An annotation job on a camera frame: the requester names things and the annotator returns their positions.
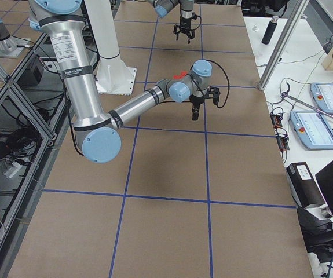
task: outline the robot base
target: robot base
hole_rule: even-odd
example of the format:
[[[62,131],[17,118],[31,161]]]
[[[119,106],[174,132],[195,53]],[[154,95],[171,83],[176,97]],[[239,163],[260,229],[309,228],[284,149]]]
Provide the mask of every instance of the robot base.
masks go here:
[[[120,60],[114,66],[105,62],[99,64],[97,72],[97,89],[100,94],[131,95],[136,79],[137,69],[128,68]]]
[[[15,41],[15,43],[17,45],[29,45],[29,43],[27,41],[24,41],[22,39],[17,39],[17,38],[13,38],[13,40]],[[22,53],[22,51],[24,50],[24,47],[17,47],[17,49],[15,49],[14,51],[6,54],[5,52],[0,50],[0,58],[18,58],[18,56]]]

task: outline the metal frame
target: metal frame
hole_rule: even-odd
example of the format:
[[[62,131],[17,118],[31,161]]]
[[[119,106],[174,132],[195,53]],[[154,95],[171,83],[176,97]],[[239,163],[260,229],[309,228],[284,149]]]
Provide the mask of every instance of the metal frame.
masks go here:
[[[47,38],[46,35],[40,36],[40,38],[36,42],[36,45],[41,44],[43,41],[45,41],[46,38]],[[38,169],[37,165],[42,161],[42,158],[46,152],[46,147],[50,145],[52,143],[52,140],[55,139],[56,137],[54,130],[57,126],[60,116],[62,115],[65,105],[64,101],[62,101],[60,107],[57,110],[57,114],[54,116],[54,119],[52,120],[52,124],[49,126],[43,120],[40,114],[37,112],[34,105],[25,95],[20,86],[16,83],[16,81],[19,79],[19,77],[25,70],[27,64],[30,62],[33,55],[34,52],[29,51],[27,55],[22,59],[21,63],[16,68],[16,70],[11,75],[9,75],[0,65],[0,81],[4,82],[4,85],[0,88],[0,105],[7,97],[9,97],[12,100],[12,102],[16,106],[18,106],[20,111],[28,116],[29,121],[37,129],[42,138],[39,149],[36,150],[36,157],[34,159],[34,163],[31,164],[29,171],[26,174],[26,178],[21,181],[22,183],[21,188],[18,194],[15,196],[13,205],[4,222],[5,232],[2,236],[2,239],[0,240],[0,250],[4,244],[6,237],[8,236],[8,232],[25,198],[26,192],[28,191],[32,183],[32,178],[34,177]]]
[[[292,33],[294,32],[299,19],[303,15],[303,12],[306,8],[306,5],[309,3],[309,0],[298,0],[294,10],[292,11],[290,17],[288,18],[286,25],[283,28],[283,31],[278,39],[278,42],[273,50],[271,57],[269,58],[268,64],[265,67],[263,75],[261,76],[260,82],[258,84],[259,90],[264,91],[266,85],[269,82],[270,77],[274,73],[276,66],[286,48],[287,42],[290,40]]]

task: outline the white table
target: white table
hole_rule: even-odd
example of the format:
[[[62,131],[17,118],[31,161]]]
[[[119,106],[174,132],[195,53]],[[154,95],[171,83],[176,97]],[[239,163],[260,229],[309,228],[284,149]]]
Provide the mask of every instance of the white table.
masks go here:
[[[286,19],[279,19],[275,33],[272,40],[268,45],[261,43],[264,32],[270,19],[245,17],[246,28],[248,36],[250,38],[251,47],[255,55],[255,61],[257,66],[267,64],[269,57],[271,56],[273,49],[277,43],[277,40],[282,32],[282,29],[286,23]],[[333,72],[325,71],[321,65],[325,58],[323,48],[320,45],[318,39],[310,28],[308,22],[305,19],[301,19],[292,34],[290,41],[282,55],[281,62],[300,61],[308,58],[317,52],[312,58],[309,58],[303,62],[291,63],[291,64],[278,64],[274,74],[272,75],[267,87],[265,88],[265,96],[268,102],[275,103],[281,100],[280,92],[287,90],[286,82],[281,81],[283,78],[291,78],[299,82],[333,82]],[[259,75],[264,72],[265,67],[258,67]],[[291,86],[290,95],[299,98],[300,100],[316,106],[314,99],[310,93],[310,85],[303,85],[291,80],[287,80]],[[285,112],[290,111],[291,105],[287,102],[282,102],[275,107],[281,106]],[[294,110],[308,110],[301,104],[296,104]],[[333,160],[333,150],[331,151],[310,151],[307,150],[300,142],[298,136],[295,134],[293,128],[288,124],[289,113],[285,113],[283,116],[283,126],[288,131],[289,135],[289,147],[287,152],[287,160],[284,164],[287,167],[294,162],[306,162],[313,175],[318,173],[324,166],[329,164]],[[327,118],[331,127],[333,127],[333,120]],[[327,272],[327,264],[321,264],[325,272]]]

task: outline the label sticker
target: label sticker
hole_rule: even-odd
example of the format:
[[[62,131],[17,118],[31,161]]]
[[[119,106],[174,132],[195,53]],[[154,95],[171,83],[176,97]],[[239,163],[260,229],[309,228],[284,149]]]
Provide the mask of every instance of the label sticker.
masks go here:
[[[52,45],[58,63],[77,59],[70,35],[53,38]]]
[[[296,168],[298,169],[299,175],[302,180],[312,179],[305,165],[297,165]]]

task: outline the power adapter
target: power adapter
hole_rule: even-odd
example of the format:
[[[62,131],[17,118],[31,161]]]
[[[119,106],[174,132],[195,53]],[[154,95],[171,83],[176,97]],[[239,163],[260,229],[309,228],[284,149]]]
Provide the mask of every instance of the power adapter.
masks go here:
[[[12,152],[4,142],[0,142],[0,159],[10,155]]]
[[[22,165],[16,161],[12,162],[12,165],[4,171],[3,175],[7,178],[13,178],[19,170],[21,170]]]

